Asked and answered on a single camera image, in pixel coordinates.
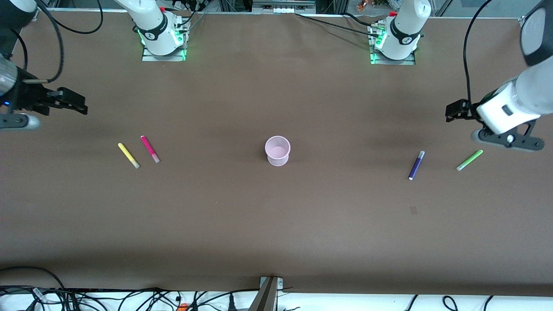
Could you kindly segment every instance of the table surface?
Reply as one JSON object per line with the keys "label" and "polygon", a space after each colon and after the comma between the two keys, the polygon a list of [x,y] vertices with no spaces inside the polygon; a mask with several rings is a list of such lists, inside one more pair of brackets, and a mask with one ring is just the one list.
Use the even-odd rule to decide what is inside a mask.
{"label": "table surface", "polygon": [[[467,24],[430,19],[415,66],[371,65],[365,36],[291,14],[210,14],[180,63],[141,62],[125,13],[93,35],[62,30],[50,87],[84,95],[89,114],[52,110],[38,131],[0,134],[0,265],[82,288],[224,290],[274,274],[303,292],[553,294],[553,147],[480,145],[477,122],[445,122],[466,96]],[[519,31],[514,19],[475,24],[475,100],[524,70]],[[53,75],[48,20],[22,35],[29,71]],[[535,130],[547,142],[552,121]],[[291,143],[280,168],[263,151],[273,135]],[[53,286],[36,273],[2,283],[25,281]]]}

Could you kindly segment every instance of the black connector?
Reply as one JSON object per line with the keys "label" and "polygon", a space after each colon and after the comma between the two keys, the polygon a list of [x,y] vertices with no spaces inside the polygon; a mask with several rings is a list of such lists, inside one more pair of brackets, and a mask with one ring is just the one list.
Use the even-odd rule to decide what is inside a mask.
{"label": "black connector", "polygon": [[237,311],[234,305],[234,296],[232,294],[228,296],[228,311]]}

